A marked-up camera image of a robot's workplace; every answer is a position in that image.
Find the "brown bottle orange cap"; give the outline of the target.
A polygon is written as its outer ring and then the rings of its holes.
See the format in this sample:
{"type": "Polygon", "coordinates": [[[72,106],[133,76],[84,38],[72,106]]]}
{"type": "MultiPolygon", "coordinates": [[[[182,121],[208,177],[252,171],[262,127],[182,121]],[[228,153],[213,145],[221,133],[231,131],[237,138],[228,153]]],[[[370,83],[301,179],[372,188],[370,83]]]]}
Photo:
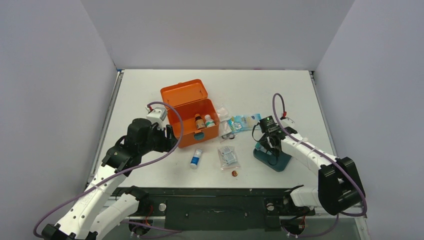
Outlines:
{"type": "Polygon", "coordinates": [[[195,121],[195,127],[197,130],[206,128],[205,121],[203,120],[200,114],[196,114],[194,116],[194,121],[195,121]]]}

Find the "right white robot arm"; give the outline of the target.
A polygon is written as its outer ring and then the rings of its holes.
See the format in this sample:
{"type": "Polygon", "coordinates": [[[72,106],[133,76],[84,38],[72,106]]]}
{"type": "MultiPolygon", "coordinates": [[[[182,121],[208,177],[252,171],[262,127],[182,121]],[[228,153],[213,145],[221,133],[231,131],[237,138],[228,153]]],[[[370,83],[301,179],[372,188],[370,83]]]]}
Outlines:
{"type": "Polygon", "coordinates": [[[334,216],[365,201],[352,159],[321,151],[290,125],[280,126],[272,116],[261,119],[257,125],[262,132],[253,150],[257,160],[276,172],[282,172],[291,160],[296,160],[317,177],[316,187],[296,186],[282,199],[287,213],[294,214],[301,207],[322,207],[334,216]]]}

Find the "zip bag of wipes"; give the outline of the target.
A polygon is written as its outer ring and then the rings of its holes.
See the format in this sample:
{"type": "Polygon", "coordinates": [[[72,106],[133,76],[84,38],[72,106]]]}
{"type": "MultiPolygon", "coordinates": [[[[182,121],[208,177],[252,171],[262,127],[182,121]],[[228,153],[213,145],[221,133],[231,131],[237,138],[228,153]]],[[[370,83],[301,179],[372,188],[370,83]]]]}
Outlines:
{"type": "Polygon", "coordinates": [[[220,169],[222,171],[236,169],[240,167],[240,163],[234,146],[221,146],[217,148],[220,169]]]}

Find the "white bottle green label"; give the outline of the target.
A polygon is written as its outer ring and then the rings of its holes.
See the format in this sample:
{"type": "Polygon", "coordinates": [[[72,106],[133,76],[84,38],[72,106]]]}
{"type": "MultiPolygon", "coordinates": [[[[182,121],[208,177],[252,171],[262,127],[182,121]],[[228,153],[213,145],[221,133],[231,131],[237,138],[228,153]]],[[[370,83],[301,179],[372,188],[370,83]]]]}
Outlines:
{"type": "Polygon", "coordinates": [[[206,114],[205,116],[204,116],[204,123],[205,123],[205,126],[207,127],[207,128],[210,128],[210,127],[213,127],[213,126],[215,126],[216,124],[215,124],[215,121],[212,119],[212,117],[209,115],[209,114],[206,114]]]}

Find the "orange plastic medicine box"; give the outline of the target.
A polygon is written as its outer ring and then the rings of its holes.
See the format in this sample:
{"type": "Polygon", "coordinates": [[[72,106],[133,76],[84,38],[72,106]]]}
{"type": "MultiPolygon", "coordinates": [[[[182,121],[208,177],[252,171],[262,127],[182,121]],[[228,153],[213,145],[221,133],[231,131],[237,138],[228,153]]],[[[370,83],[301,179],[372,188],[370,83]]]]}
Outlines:
{"type": "Polygon", "coordinates": [[[160,94],[163,102],[175,109],[171,110],[166,107],[168,122],[173,127],[174,135],[181,139],[180,148],[218,137],[220,120],[200,79],[164,87],[160,90],[160,94]],[[196,114],[200,114],[204,121],[205,115],[210,115],[215,126],[197,130],[195,125],[196,114]]]}

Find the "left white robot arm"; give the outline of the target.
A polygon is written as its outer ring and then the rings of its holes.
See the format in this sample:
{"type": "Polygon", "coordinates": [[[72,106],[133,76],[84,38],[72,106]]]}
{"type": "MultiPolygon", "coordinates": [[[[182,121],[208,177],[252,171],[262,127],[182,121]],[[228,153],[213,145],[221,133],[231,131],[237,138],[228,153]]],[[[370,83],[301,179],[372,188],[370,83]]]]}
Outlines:
{"type": "Polygon", "coordinates": [[[53,211],[73,203],[70,210],[55,224],[47,224],[34,235],[44,240],[101,240],[131,214],[143,215],[149,209],[146,193],[133,186],[116,203],[103,210],[115,189],[135,169],[143,167],[142,157],[150,152],[164,155],[150,161],[156,163],[169,156],[179,145],[173,127],[156,121],[136,118],[102,160],[86,190],[57,206],[53,211]]]}

